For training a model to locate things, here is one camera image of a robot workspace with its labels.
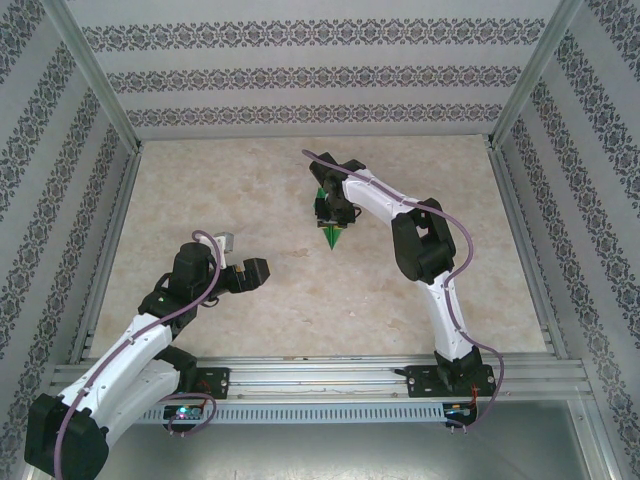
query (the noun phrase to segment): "marble floor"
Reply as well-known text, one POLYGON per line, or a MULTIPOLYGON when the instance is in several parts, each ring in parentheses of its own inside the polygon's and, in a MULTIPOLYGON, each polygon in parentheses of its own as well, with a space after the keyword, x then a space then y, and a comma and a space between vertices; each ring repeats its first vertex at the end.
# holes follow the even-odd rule
MULTIPOLYGON (((440 201, 476 245, 456 280, 470 334, 504 352, 545 350, 481 136, 326 137, 147 143, 91 355, 122 334, 194 229, 234 233, 228 261, 266 258, 271 277, 200 308, 176 346, 198 357, 432 352, 425 299, 398 270, 390 230, 364 212, 329 249, 303 148, 440 201)), ((460 264, 467 248, 451 228, 460 264)))

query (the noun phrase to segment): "enclosure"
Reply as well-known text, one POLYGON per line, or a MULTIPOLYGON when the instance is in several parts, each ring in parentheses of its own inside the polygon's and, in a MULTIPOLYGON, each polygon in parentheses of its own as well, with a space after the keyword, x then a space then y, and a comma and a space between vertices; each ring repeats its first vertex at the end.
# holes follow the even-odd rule
POLYGON ((183 443, 152 408, 99 478, 639 477, 638 6, 2 0, 0 476, 42 478, 29 406, 204 229, 271 271, 176 339, 228 398, 183 443), (327 245, 302 149, 471 232, 457 294, 505 361, 478 430, 407 395, 395 371, 435 362, 425 300, 366 211, 327 245))

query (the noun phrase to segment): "green object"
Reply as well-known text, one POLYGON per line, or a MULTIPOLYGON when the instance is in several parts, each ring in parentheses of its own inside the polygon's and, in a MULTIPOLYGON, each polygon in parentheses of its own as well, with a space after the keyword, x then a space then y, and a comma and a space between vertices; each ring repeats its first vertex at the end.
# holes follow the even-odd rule
MULTIPOLYGON (((320 187, 316 193, 316 198, 327 198, 327 192, 320 187)), ((342 229, 337 225, 328 225, 326 227, 322 227, 322 230, 324 231, 324 236, 327 237, 329 247, 333 250, 333 247, 336 246, 336 242, 338 241, 338 237, 340 237, 340 234, 342 233, 342 229)))
POLYGON ((324 230, 324 236, 327 237, 329 246, 331 247, 331 250, 333 250, 333 247, 336 246, 336 242, 342 233, 342 229, 338 226, 330 225, 328 227, 322 227, 322 230, 324 230))

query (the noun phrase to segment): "wall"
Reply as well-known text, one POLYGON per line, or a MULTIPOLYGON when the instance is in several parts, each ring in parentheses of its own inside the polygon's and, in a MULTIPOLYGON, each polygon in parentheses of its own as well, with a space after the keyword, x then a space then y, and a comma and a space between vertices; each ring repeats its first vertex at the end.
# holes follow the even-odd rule
POLYGON ((582 5, 503 145, 565 343, 640 476, 640 2, 582 5))
POLYGON ((66 363, 130 155, 36 0, 0 0, 0 478, 66 363))
POLYGON ((558 0, 71 0, 142 139, 490 133, 558 0))

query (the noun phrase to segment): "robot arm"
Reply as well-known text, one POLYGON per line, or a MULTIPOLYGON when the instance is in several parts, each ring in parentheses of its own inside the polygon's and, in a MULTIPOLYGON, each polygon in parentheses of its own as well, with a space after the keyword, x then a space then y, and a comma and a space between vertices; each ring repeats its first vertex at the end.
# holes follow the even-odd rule
MULTIPOLYGON (((328 153, 318 158, 338 165, 328 153)), ((358 205, 391 228, 398 267, 409 280, 418 284, 426 298, 435 332, 439 377, 452 392, 468 391, 469 383, 482 366, 482 359, 478 348, 463 338, 455 327, 447 309, 444 283, 453 270, 456 253, 451 232, 442 217, 408 206, 398 198, 442 211, 440 204, 432 198, 421 202, 404 196, 377 179, 357 160, 340 166, 357 172, 357 176, 338 172, 317 161, 309 167, 326 193, 324 199, 316 199, 318 227, 346 228, 355 223, 355 205, 358 205), (420 236, 418 228, 426 229, 427 233, 420 236)), ((453 281, 449 282, 449 294, 458 324, 466 333, 453 281)))
MULTIPOLYGON (((221 252, 229 252, 233 236, 214 237, 221 252)), ((190 305, 206 291, 213 278, 215 260, 209 242, 182 245, 173 270, 162 276, 153 292, 138 308, 138 315, 120 339, 81 378, 65 388, 57 397, 42 394, 29 409, 25 460, 53 475, 53 445, 62 419, 88 378, 123 343, 136 332, 158 319, 190 305)), ((221 273, 208 295, 217 302, 224 292, 254 290, 269 277, 266 260, 244 261, 244 269, 227 266, 224 254, 221 273)), ((65 480, 95 478, 106 462, 109 449, 144 412, 174 392, 195 390, 196 358, 170 344, 197 313, 194 307, 167 323, 159 324, 127 345, 108 361, 96 382, 80 400, 62 444, 62 470, 65 480)))

